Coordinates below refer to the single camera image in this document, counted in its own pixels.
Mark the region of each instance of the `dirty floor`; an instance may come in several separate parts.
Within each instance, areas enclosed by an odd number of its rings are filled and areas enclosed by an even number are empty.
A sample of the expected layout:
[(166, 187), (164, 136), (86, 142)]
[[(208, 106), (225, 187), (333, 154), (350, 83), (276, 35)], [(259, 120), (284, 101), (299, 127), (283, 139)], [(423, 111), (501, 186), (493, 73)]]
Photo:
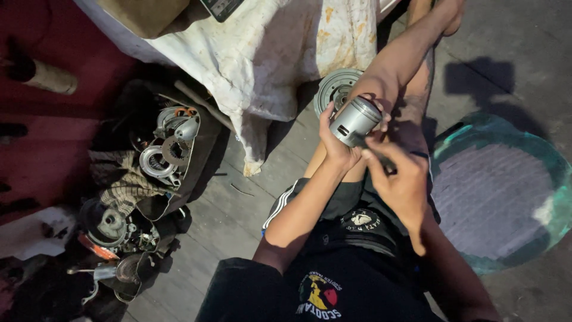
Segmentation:
[[(429, 133), (482, 110), (551, 141), (572, 160), (571, 12), (565, 0), (467, 1), (460, 31), (436, 49)], [(390, 38), (403, 22), (393, 23)], [(315, 90), (316, 83), (301, 88), (302, 107)], [(217, 262), (251, 258), (273, 201), (302, 176), (317, 129), (311, 105), (295, 121), (273, 125), (268, 160), (250, 178), (242, 176), (244, 151), (231, 136), (217, 170), (226, 175), (214, 176), (189, 204), (193, 222), (178, 237), (170, 271), (129, 305), (123, 321), (193, 321)], [(482, 280), (503, 322), (572, 321), (571, 267), (568, 234), (542, 257)]]

